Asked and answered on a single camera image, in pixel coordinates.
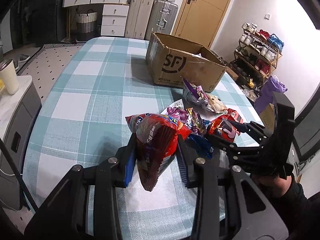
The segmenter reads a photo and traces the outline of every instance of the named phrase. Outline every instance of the sf logo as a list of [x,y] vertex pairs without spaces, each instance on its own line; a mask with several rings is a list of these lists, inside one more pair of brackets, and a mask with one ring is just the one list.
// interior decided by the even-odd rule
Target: sf logo
[[166,73],[178,73],[180,70],[183,69],[184,65],[186,64],[187,58],[186,57],[182,58],[182,57],[179,57],[179,56],[174,56],[173,57],[171,54],[168,54],[165,57],[165,60],[166,60],[166,62],[163,65],[166,66],[166,67],[170,66],[171,70],[165,69],[163,67],[162,71],[166,72]]

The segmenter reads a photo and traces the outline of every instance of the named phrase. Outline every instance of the cardboard box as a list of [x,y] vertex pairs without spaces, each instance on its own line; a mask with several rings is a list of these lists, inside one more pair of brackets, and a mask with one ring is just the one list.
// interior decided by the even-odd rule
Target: cardboard box
[[207,92],[214,90],[227,69],[204,46],[162,33],[151,34],[146,60],[155,84],[183,87],[185,77]]
[[230,75],[230,77],[236,81],[238,78],[238,75],[229,67],[227,67],[227,73]]
[[273,111],[273,104],[267,105],[267,107],[259,114],[259,117],[265,128],[273,131],[275,127],[275,113]]

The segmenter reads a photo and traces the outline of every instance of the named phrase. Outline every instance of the white cup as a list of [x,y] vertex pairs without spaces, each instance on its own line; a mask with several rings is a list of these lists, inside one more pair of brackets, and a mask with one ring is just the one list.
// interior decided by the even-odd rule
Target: white cup
[[2,79],[9,94],[14,95],[19,90],[20,85],[12,59],[4,60],[0,64],[0,79]]

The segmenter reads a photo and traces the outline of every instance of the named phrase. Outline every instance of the red shoe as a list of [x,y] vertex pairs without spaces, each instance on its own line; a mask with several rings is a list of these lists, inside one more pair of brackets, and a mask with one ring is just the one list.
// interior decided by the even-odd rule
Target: red shoe
[[256,33],[256,35],[260,36],[264,40],[267,40],[270,37],[270,34],[268,32],[265,32],[264,30],[260,30],[259,32]]
[[264,76],[268,75],[270,73],[270,65],[268,65],[267,63],[265,63],[263,60],[262,60],[262,63],[261,63],[263,66],[262,68],[260,69],[260,73]]
[[263,60],[258,59],[255,66],[254,66],[255,69],[260,70],[263,67],[263,62],[264,62]]

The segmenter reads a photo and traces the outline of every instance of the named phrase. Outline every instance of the wooden door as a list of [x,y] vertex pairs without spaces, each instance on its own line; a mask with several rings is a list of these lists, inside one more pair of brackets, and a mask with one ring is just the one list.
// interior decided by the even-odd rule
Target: wooden door
[[183,0],[173,34],[209,48],[228,4],[229,0]]

